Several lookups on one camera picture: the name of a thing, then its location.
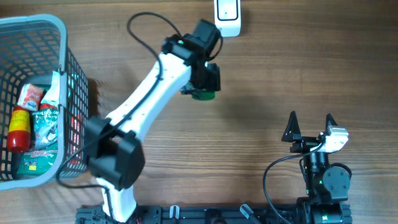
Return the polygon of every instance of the bottle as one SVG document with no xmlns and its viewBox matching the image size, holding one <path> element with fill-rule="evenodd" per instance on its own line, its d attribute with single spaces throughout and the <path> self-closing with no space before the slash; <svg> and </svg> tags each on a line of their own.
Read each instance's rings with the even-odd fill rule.
<svg viewBox="0 0 398 224">
<path fill-rule="evenodd" d="M 29 149 L 29 112 L 21 106 L 15 106 L 12 111 L 10 127 L 8 129 L 7 150 L 13 153 L 22 153 L 27 152 Z"/>
</svg>

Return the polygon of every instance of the yellow label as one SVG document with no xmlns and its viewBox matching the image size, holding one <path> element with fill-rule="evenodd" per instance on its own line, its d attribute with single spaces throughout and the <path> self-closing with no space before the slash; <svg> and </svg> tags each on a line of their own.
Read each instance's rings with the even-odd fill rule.
<svg viewBox="0 0 398 224">
<path fill-rule="evenodd" d="M 28 131 L 30 133 L 29 112 L 17 110 L 12 112 L 10 128 L 11 131 Z"/>
</svg>

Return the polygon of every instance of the wooden table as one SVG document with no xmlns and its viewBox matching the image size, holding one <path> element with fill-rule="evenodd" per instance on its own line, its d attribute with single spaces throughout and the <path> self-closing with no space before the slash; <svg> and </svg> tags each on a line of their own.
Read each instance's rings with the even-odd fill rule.
<svg viewBox="0 0 398 224">
<path fill-rule="evenodd" d="M 126 21 L 140 11 L 158 12 L 184 33 L 201 18 L 213 20 L 212 1 L 2 6 L 0 16 L 51 13 L 61 18 L 69 46 L 94 80 L 98 112 L 104 116 L 155 62 L 126 32 Z M 213 101 L 172 98 L 146 137 L 137 201 L 265 203 L 264 169 L 289 155 L 290 144 L 280 141 L 289 113 L 297 112 L 307 136 L 322 131 L 331 113 L 350 133 L 349 144 L 330 161 L 353 170 L 348 203 L 354 222 L 396 223 L 397 11 L 387 1 L 243 1 L 242 33 L 226 39 L 215 60 L 222 91 Z M 158 50 L 173 34 L 152 17 L 133 22 L 133 29 Z M 294 203 L 305 195 L 297 163 L 271 170 L 268 188 L 274 202 Z M 98 190 L 56 184 L 0 192 L 0 198 L 0 223 L 73 223 L 76 208 L 102 202 Z"/>
</svg>

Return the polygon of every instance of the plastic basket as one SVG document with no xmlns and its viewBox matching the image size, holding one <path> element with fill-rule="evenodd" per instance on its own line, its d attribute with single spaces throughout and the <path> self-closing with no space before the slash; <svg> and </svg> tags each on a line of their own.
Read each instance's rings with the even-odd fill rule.
<svg viewBox="0 0 398 224">
<path fill-rule="evenodd" d="M 50 85 L 52 72 L 60 78 L 58 154 L 43 175 L 19 179 L 21 154 L 7 151 L 12 108 L 25 83 Z M 34 187 L 54 177 L 60 164 L 83 145 L 88 119 L 88 81 L 67 45 L 67 29 L 47 14 L 0 19 L 0 190 Z M 83 155 L 72 160 L 61 178 L 78 177 L 86 170 Z"/>
</svg>

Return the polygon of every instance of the green snack package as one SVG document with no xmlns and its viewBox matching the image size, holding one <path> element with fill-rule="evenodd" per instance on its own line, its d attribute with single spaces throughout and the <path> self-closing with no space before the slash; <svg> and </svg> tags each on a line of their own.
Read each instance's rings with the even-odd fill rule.
<svg viewBox="0 0 398 224">
<path fill-rule="evenodd" d="M 53 165 L 58 153 L 58 110 L 44 109 L 31 114 L 34 146 L 22 155 L 18 175 L 42 175 Z"/>
</svg>

